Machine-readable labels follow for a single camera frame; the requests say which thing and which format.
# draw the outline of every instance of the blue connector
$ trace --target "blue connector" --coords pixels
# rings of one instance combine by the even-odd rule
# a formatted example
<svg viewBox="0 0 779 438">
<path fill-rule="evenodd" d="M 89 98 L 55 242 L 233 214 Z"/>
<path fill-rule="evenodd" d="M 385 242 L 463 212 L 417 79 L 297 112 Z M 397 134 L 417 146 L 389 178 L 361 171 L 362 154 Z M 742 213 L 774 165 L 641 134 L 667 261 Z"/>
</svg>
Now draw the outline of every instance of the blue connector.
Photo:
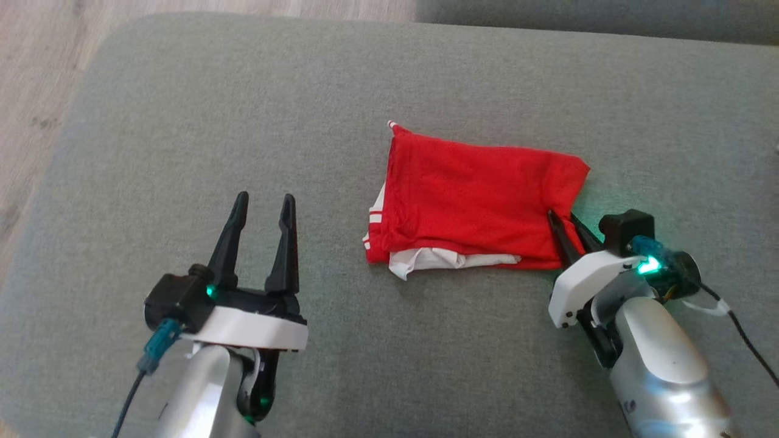
<svg viewBox="0 0 779 438">
<path fill-rule="evenodd" d="M 663 261 L 667 261 L 671 255 L 671 250 L 666 249 L 662 243 L 642 235 L 630 240 L 630 250 L 641 256 L 652 256 Z"/>
<path fill-rule="evenodd" d="M 162 320 L 151 339 L 143 348 L 143 357 L 138 361 L 138 371 L 152 375 L 160 365 L 160 359 L 165 352 L 178 340 L 182 333 L 182 325 L 171 319 Z"/>
</svg>

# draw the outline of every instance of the green led light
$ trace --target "green led light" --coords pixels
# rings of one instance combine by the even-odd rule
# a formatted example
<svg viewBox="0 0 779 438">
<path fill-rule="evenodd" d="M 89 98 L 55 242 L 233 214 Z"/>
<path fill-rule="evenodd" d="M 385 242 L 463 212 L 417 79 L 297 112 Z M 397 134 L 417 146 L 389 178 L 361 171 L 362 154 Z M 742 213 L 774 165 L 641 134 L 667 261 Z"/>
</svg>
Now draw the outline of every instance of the green led light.
<svg viewBox="0 0 779 438">
<path fill-rule="evenodd" d="M 660 270 L 660 262 L 652 256 L 647 257 L 647 261 L 638 265 L 639 274 L 651 274 Z"/>
</svg>

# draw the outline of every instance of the gray sofa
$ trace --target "gray sofa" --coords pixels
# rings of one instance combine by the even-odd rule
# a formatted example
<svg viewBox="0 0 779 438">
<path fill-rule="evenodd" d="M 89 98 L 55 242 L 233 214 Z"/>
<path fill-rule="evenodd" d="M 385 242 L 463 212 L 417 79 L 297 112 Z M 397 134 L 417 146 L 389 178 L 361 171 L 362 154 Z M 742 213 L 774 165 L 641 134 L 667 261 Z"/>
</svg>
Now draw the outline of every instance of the gray sofa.
<svg viewBox="0 0 779 438">
<path fill-rule="evenodd" d="M 428 24 L 162 15 L 94 59 L 0 292 L 0 412 L 23 438 L 107 436 L 150 332 L 144 297 L 205 262 L 251 194 L 238 275 L 261 286 L 298 198 L 308 349 L 282 358 L 265 436 L 627 436 L 608 372 L 546 306 L 553 273 L 365 263 L 394 119 L 581 156 L 588 224 L 635 207 L 779 364 L 779 49 Z M 707 303 L 705 297 L 696 302 Z M 779 390 L 725 319 L 670 305 L 745 436 Z M 145 381 L 147 436 L 185 367 Z"/>
<path fill-rule="evenodd" d="M 417 21 L 779 44 L 776 0 L 418 0 Z"/>
</svg>

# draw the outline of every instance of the white cloth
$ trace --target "white cloth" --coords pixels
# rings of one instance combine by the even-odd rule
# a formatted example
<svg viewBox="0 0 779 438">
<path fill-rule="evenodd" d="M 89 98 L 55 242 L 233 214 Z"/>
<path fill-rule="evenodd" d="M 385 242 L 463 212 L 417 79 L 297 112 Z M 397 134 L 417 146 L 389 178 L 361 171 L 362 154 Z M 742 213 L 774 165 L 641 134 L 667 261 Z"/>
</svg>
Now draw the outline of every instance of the white cloth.
<svg viewBox="0 0 779 438">
<path fill-rule="evenodd" d="M 368 209 L 368 222 L 382 221 L 384 207 L 384 185 L 373 207 Z M 362 239 L 365 249 L 370 249 L 370 231 Z M 494 266 L 519 263 L 521 258 L 512 254 L 460 254 L 444 248 L 409 248 L 389 254 L 389 270 L 403 280 L 415 270 L 462 269 L 466 267 Z"/>
</svg>

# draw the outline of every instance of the wooden floor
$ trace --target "wooden floor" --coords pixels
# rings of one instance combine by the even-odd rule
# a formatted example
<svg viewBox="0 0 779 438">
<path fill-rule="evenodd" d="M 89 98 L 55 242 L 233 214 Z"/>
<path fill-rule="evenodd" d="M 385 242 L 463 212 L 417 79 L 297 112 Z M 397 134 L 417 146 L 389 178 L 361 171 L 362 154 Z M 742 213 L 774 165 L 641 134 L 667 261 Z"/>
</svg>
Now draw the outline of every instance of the wooden floor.
<svg viewBox="0 0 779 438">
<path fill-rule="evenodd" d="M 84 70 L 100 43 L 119 27 L 141 16 L 177 11 L 414 21 L 415 3 L 416 0 L 0 0 L 0 284 L 30 212 L 30 199 L 49 164 Z M 0 438 L 16 436 L 0 422 Z"/>
</svg>

